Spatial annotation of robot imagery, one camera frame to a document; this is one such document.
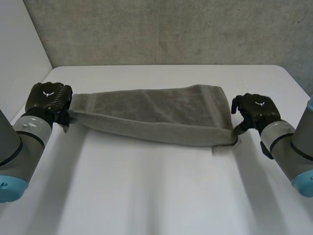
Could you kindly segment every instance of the gray towel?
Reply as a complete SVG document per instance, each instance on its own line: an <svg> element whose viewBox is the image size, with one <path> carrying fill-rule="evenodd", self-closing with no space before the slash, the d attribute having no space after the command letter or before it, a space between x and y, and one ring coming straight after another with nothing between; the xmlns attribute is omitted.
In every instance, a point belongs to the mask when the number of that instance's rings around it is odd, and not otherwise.
<svg viewBox="0 0 313 235"><path fill-rule="evenodd" d="M194 146L237 142L221 87L75 94L70 116L96 130L150 141Z"/></svg>

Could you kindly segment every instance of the white logo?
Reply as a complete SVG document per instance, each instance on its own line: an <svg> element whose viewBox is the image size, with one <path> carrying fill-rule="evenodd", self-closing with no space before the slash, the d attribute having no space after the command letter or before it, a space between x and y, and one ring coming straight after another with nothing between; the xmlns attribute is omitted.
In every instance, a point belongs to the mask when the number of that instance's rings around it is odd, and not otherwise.
<svg viewBox="0 0 313 235"><path fill-rule="evenodd" d="M49 94L49 93L46 93L46 92L43 92L43 94L48 97L49 95L54 94L54 92L52 92L52 93L50 93L50 94Z"/></svg>
<svg viewBox="0 0 313 235"><path fill-rule="evenodd" d="M258 104L258 105L260 105L260 106L262 106L262 107L265 105L265 102L258 103L258 102L255 101L255 103Z"/></svg>

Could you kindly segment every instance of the table surface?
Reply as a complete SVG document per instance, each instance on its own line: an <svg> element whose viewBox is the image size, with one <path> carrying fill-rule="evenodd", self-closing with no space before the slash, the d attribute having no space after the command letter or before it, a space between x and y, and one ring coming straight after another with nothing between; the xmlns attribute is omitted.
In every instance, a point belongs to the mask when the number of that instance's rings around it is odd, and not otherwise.
<svg viewBox="0 0 313 235"><path fill-rule="evenodd" d="M270 96L294 127L309 100L278 66L59 67L47 81L74 93L216 85L229 103L246 92ZM256 131L241 139L211 149L54 125L24 196L0 205L0 234L311 235L313 199L262 154Z"/></svg>

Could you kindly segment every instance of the gray concrete wall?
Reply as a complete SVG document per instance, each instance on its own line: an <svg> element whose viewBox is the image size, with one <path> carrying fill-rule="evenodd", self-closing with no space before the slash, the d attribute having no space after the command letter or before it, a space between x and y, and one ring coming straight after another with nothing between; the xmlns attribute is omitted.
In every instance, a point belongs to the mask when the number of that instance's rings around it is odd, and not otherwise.
<svg viewBox="0 0 313 235"><path fill-rule="evenodd" d="M53 65L273 64L313 94L312 0L24 0Z"/></svg>

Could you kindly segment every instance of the blue cap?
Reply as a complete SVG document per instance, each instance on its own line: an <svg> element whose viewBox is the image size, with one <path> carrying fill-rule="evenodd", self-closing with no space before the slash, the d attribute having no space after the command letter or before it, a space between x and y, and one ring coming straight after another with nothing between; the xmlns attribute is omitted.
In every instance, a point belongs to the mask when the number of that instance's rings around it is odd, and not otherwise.
<svg viewBox="0 0 313 235"><path fill-rule="evenodd" d="M291 184L302 196L313 197L313 170L296 176Z"/></svg>
<svg viewBox="0 0 313 235"><path fill-rule="evenodd" d="M311 111L313 111L313 95L312 95L311 99L308 102L308 108L311 109Z"/></svg>
<svg viewBox="0 0 313 235"><path fill-rule="evenodd" d="M0 203L13 202L20 199L27 187L28 182L25 180L13 176L0 175Z"/></svg>

